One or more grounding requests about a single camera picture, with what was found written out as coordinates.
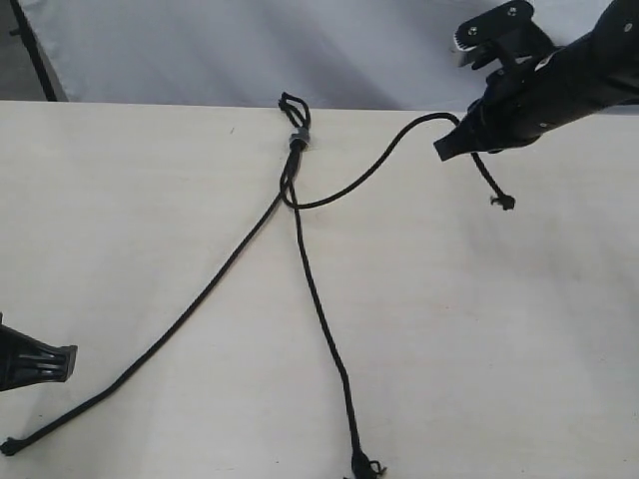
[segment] table surface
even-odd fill
[[[415,113],[315,110],[302,201]],[[419,127],[364,186],[304,213],[364,451],[389,478],[639,476],[639,119],[598,116],[442,164]],[[0,394],[21,437],[109,384],[177,318],[277,190],[277,110],[0,103],[0,308],[79,345],[64,384]],[[118,394],[3,479],[349,473],[340,384],[282,208]]]

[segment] rope tip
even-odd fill
[[[355,479],[379,479],[386,473],[386,468],[381,467],[379,461],[369,460],[361,451],[352,453],[350,466]]]
[[[516,200],[511,195],[501,195],[499,197],[490,197],[491,205],[500,205],[505,212],[514,210]]]
[[[24,449],[22,441],[14,439],[13,437],[8,438],[2,445],[0,445],[0,452],[7,457],[15,456],[22,449]]]

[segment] white table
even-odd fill
[[[315,110],[301,200],[363,171],[412,113]],[[364,451],[389,478],[639,476],[639,119],[599,116],[488,159],[514,212],[421,127],[304,214]],[[0,308],[78,344],[75,374],[0,394],[21,437],[109,384],[276,192],[277,110],[0,103]],[[340,385],[281,209],[191,322],[3,479],[349,472]]]

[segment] black rope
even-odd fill
[[[297,105],[300,105],[304,112],[301,112]],[[381,467],[378,461],[371,461],[361,450],[359,432],[357,430],[357,423],[355,419],[354,406],[352,404],[352,393],[350,390],[350,382],[348,379],[348,373],[346,368],[339,356],[339,352],[337,351],[337,347],[335,345],[334,339],[330,332],[330,328],[326,321],[326,317],[323,311],[323,307],[321,305],[320,295],[318,293],[318,289],[313,278],[313,273],[311,270],[311,264],[309,261],[309,256],[307,254],[305,242],[304,242],[304,232],[302,226],[302,215],[301,210],[309,210],[312,208],[321,207],[332,203],[343,196],[347,195],[359,185],[361,185],[364,181],[366,181],[390,156],[394,148],[401,141],[401,139],[414,127],[420,125],[422,123],[432,121],[432,120],[449,120],[455,126],[459,124],[459,120],[449,113],[434,113],[429,115],[424,115],[419,117],[404,128],[395,136],[395,138],[390,142],[386,150],[383,152],[381,157],[366,171],[363,175],[361,175],[357,180],[355,180],[352,184],[344,188],[343,190],[331,195],[323,200],[319,200],[312,203],[307,204],[299,204],[298,198],[295,190],[295,177],[300,169],[300,163],[302,159],[302,152],[307,148],[310,141],[310,133],[309,129],[311,127],[311,111],[307,103],[301,98],[294,97],[292,95],[287,94],[286,92],[282,93],[282,97],[279,101],[280,109],[287,115],[291,123],[296,130],[291,135],[290,139],[290,153],[287,159],[287,162],[284,166],[282,174],[280,176],[280,191],[275,199],[271,202],[267,210],[264,212],[262,217],[258,220],[256,225],[249,231],[249,233],[245,236],[245,238],[240,242],[240,244],[233,251],[231,256],[227,259],[227,261],[223,264],[220,270],[216,273],[213,279],[207,284],[204,290],[196,297],[196,299],[189,305],[189,307],[180,315],[178,320],[158,339],[143,355],[141,355],[131,366],[129,366],[121,375],[116,379],[116,381],[107,387],[105,390],[100,392],[99,394],[93,396],[88,399],[84,403],[75,407],[71,411],[62,415],[55,421],[50,424],[44,426],[43,428],[37,430],[30,436],[24,439],[14,439],[9,438],[5,443],[0,445],[0,451],[6,456],[13,456],[18,452],[22,451],[24,448],[30,446],[31,444],[39,441],[43,437],[51,434],[59,427],[65,425],[75,417],[78,417],[82,413],[86,412],[90,408],[96,406],[100,402],[104,401],[111,395],[113,395],[118,389],[120,389],[144,364],[146,364],[159,350],[164,346],[171,337],[189,320],[189,318],[193,315],[193,313],[197,310],[197,308],[204,302],[204,300],[209,296],[209,294],[215,289],[215,287],[220,283],[225,274],[229,271],[231,266],[235,263],[247,245],[254,239],[257,233],[262,229],[262,227],[267,223],[269,218],[274,214],[277,210],[280,202],[284,202],[289,208],[291,208],[294,212],[295,223],[296,223],[296,233],[297,233],[297,241],[298,247],[300,250],[300,257],[302,260],[302,265],[304,268],[304,273],[307,279],[307,283],[309,286],[309,291],[311,292],[311,296],[313,298],[313,303],[316,308],[316,312],[319,318],[319,324],[321,326],[321,330],[323,332],[324,338],[328,345],[328,349],[330,350],[330,355],[334,361],[335,367],[339,373],[339,377],[341,379],[342,388],[343,388],[343,396],[344,403],[346,409],[346,417],[348,419],[348,428],[350,431],[350,442],[352,447],[352,456],[351,456],[351,469],[354,474],[355,479],[377,479],[381,475],[384,474],[385,468]],[[510,210],[514,207],[514,198],[508,195],[505,195],[504,192],[499,188],[495,180],[492,178],[487,168],[483,164],[483,162],[479,159],[477,154],[472,154],[472,157],[475,161],[475,164],[479,168],[479,171],[486,179],[486,181],[490,184],[490,186],[494,189],[496,198],[493,199],[493,203],[499,203],[503,206],[505,210]]]

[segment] white backdrop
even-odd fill
[[[463,110],[486,72],[449,39],[499,0],[22,0],[72,101]],[[558,44],[608,0],[536,0]]]

